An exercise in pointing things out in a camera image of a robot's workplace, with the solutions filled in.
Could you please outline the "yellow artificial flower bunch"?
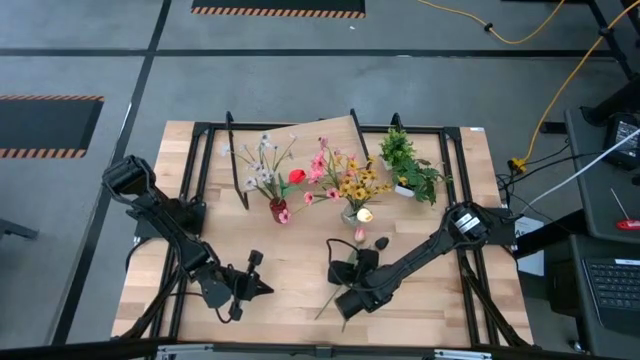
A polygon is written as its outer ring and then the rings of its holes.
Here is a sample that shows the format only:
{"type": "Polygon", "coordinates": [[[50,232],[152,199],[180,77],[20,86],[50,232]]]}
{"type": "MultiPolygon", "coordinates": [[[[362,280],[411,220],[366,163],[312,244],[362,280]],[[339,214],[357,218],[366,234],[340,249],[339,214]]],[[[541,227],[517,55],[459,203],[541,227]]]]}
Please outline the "yellow artificial flower bunch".
{"type": "Polygon", "coordinates": [[[335,185],[339,196],[346,199],[354,211],[363,208],[376,196],[392,190],[391,184],[378,176],[373,163],[374,160],[369,157],[361,167],[354,157],[334,157],[335,185]]]}

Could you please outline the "red artificial tulip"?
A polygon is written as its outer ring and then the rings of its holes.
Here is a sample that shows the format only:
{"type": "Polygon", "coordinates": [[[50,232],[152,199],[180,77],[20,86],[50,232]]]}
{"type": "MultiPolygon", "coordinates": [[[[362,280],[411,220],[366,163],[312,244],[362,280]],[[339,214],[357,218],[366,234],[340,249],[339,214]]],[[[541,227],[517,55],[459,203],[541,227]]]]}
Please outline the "red artificial tulip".
{"type": "Polygon", "coordinates": [[[300,185],[307,178],[307,174],[302,169],[294,169],[289,172],[288,178],[285,179],[281,174],[278,175],[279,198],[284,200],[290,194],[298,191],[300,185]]]}

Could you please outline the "black side desk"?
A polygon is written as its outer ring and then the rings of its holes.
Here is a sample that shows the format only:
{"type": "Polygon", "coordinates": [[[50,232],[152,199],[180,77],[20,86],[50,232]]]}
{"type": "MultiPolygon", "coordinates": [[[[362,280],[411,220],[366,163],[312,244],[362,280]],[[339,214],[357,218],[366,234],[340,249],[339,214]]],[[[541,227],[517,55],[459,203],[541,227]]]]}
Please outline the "black side desk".
{"type": "Polygon", "coordinates": [[[547,296],[551,309],[575,320],[577,338],[569,345],[596,356],[640,360],[640,337],[604,328],[588,288],[582,260],[640,259],[640,245],[570,235],[545,251],[547,296]]]}

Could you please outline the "dark purple artificial tulip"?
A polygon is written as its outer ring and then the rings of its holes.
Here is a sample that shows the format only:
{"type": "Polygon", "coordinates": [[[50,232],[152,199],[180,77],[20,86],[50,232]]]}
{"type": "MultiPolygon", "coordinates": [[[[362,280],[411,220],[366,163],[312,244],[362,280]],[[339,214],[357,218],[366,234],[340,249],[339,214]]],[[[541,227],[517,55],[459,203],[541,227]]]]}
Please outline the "dark purple artificial tulip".
{"type": "MultiPolygon", "coordinates": [[[[378,251],[382,251],[384,250],[388,244],[389,244],[389,238],[388,237],[381,237],[378,240],[376,240],[373,245],[369,246],[369,249],[373,249],[375,248],[378,251]]],[[[345,328],[346,328],[346,324],[347,324],[347,320],[343,321],[343,325],[341,328],[341,332],[344,333],[345,328]]]]}

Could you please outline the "white artificial flower bunch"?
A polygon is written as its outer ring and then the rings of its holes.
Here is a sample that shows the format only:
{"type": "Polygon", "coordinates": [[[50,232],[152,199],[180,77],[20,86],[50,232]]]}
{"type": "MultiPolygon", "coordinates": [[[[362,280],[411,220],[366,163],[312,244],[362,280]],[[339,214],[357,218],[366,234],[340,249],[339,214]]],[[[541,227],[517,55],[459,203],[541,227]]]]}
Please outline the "white artificial flower bunch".
{"type": "Polygon", "coordinates": [[[286,160],[294,158],[292,147],[296,142],[297,137],[291,135],[286,146],[279,146],[271,141],[268,132],[263,132],[253,148],[243,144],[238,149],[231,149],[231,143],[228,143],[223,145],[220,154],[230,155],[235,161],[240,160],[249,171],[242,178],[243,190],[258,190],[264,197],[280,204],[287,196],[300,189],[294,180],[287,180],[280,171],[286,160]]]}

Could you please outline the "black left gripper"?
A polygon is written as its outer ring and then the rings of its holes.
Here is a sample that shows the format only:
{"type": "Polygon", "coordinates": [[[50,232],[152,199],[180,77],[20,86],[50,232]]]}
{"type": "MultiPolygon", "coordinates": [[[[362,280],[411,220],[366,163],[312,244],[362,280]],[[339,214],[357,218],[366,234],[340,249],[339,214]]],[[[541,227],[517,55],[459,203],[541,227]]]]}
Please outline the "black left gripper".
{"type": "Polygon", "coordinates": [[[233,301],[229,309],[229,315],[233,321],[239,321],[242,316],[242,301],[250,301],[253,298],[274,293],[273,288],[260,280],[260,275],[256,272],[256,268],[261,264],[262,260],[263,254],[257,250],[252,250],[248,258],[249,265],[247,270],[238,272],[235,275],[232,292],[233,301]]]}

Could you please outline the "pink blossom flower spray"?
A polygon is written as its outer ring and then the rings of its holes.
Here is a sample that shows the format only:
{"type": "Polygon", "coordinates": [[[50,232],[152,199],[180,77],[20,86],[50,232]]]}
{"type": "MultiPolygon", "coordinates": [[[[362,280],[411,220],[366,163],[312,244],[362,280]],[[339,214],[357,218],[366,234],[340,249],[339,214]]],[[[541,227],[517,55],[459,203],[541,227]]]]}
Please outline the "pink blossom flower spray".
{"type": "MultiPolygon", "coordinates": [[[[327,200],[346,200],[339,196],[335,185],[333,165],[334,157],[344,154],[339,149],[332,149],[329,146],[329,138],[326,136],[320,136],[318,143],[319,150],[310,160],[309,170],[304,170],[307,178],[302,182],[298,190],[303,193],[303,208],[327,200]]],[[[289,210],[289,212],[291,213],[291,219],[294,211],[289,210]]]]}

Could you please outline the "dark grey side table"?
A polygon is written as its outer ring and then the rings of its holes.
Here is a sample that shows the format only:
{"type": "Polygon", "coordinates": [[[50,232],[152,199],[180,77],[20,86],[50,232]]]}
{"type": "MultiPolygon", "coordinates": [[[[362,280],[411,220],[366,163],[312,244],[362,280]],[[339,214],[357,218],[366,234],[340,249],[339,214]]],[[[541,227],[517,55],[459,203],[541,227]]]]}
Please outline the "dark grey side table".
{"type": "MultiPolygon", "coordinates": [[[[596,159],[596,152],[605,150],[606,128],[588,124],[579,109],[566,110],[564,117],[574,168],[579,172],[596,159]]],[[[635,185],[632,182],[636,176],[640,177],[640,167],[624,170],[602,159],[576,178],[591,236],[640,244],[640,230],[620,230],[616,227],[626,217],[611,192],[613,189],[631,219],[640,220],[640,183],[635,185]]]]}

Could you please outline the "clear crystal glass vase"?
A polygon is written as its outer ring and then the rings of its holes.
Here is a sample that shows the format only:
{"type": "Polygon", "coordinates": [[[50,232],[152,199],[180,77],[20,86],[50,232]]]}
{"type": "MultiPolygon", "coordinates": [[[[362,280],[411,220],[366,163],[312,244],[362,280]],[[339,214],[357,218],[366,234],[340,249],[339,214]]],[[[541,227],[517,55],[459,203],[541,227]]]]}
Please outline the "clear crystal glass vase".
{"type": "Polygon", "coordinates": [[[342,221],[345,224],[351,225],[353,227],[358,227],[365,224],[365,223],[359,222],[356,218],[356,212],[361,208],[366,208],[366,207],[363,207],[363,206],[357,207],[352,204],[347,204],[341,213],[342,221]]]}

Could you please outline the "black front crossbar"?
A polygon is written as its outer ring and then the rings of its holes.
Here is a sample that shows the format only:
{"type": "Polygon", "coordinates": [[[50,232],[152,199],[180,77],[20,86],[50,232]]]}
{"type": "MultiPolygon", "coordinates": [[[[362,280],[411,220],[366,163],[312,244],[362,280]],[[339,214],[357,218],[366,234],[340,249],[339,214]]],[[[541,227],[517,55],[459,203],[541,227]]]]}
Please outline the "black front crossbar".
{"type": "MultiPolygon", "coordinates": [[[[58,344],[0,350],[0,360],[131,360],[156,355],[161,345],[200,343],[172,338],[124,339],[100,342],[58,344]]],[[[480,344],[469,348],[294,345],[259,343],[207,343],[214,352],[306,355],[329,359],[336,356],[419,356],[433,360],[435,349],[470,350],[491,353],[493,360],[622,360],[614,357],[543,350],[536,347],[506,347],[480,344]]]]}

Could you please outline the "white paper sheet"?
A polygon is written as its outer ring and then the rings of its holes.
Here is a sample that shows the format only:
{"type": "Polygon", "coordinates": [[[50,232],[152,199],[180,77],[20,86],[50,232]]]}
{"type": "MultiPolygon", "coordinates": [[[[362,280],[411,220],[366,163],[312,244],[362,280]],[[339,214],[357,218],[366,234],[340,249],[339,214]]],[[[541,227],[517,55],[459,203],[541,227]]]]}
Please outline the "white paper sheet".
{"type": "MultiPolygon", "coordinates": [[[[519,238],[530,232],[538,230],[544,223],[528,217],[521,217],[515,222],[515,237],[519,238]]],[[[518,270],[530,275],[544,276],[544,251],[538,251],[532,255],[517,260],[518,270]]]]}

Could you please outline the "wide black striped-edge floor mat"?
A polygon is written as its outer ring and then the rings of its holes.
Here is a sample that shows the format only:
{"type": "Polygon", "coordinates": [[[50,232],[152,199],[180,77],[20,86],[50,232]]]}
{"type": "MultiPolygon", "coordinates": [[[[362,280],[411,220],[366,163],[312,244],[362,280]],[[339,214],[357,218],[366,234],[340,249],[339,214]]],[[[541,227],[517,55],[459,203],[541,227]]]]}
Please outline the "wide black striped-edge floor mat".
{"type": "Polygon", "coordinates": [[[365,0],[193,0],[191,13],[219,16],[366,17],[365,0]]]}

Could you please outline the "red ribbed glass vase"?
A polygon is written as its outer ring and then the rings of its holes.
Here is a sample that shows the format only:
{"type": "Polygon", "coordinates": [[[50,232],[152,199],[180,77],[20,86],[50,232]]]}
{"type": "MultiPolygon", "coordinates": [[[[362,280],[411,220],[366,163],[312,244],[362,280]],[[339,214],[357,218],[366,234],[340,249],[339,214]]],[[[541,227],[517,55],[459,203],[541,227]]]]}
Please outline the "red ribbed glass vase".
{"type": "Polygon", "coordinates": [[[269,207],[274,220],[279,224],[286,224],[289,222],[291,213],[288,210],[285,200],[280,198],[274,198],[270,201],[269,207]]]}

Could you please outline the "pink artificial tulip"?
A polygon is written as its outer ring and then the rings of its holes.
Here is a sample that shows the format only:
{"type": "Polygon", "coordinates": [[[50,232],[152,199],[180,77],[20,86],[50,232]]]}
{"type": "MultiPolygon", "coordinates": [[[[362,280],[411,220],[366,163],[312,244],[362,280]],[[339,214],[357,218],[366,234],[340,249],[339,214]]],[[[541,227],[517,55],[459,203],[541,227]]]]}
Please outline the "pink artificial tulip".
{"type": "MultiPolygon", "coordinates": [[[[363,246],[363,244],[365,243],[365,240],[366,240],[365,229],[363,227],[356,227],[355,231],[354,231],[355,247],[357,249],[361,248],[363,246]]],[[[320,316],[323,314],[323,312],[330,305],[331,301],[335,298],[335,296],[340,292],[341,289],[342,289],[342,286],[338,286],[335,289],[334,293],[326,300],[325,304],[323,305],[323,307],[320,309],[320,311],[316,315],[315,320],[318,320],[320,318],[320,316]]]]}

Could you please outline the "dark grey metal leg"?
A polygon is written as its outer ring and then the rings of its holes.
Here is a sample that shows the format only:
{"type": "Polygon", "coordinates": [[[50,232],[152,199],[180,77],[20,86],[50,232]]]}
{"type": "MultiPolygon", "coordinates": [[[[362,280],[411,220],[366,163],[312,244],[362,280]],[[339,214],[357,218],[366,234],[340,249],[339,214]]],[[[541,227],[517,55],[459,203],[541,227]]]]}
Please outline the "dark grey metal leg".
{"type": "Polygon", "coordinates": [[[0,218],[0,240],[7,235],[15,235],[27,240],[35,240],[38,231],[0,218]]]}

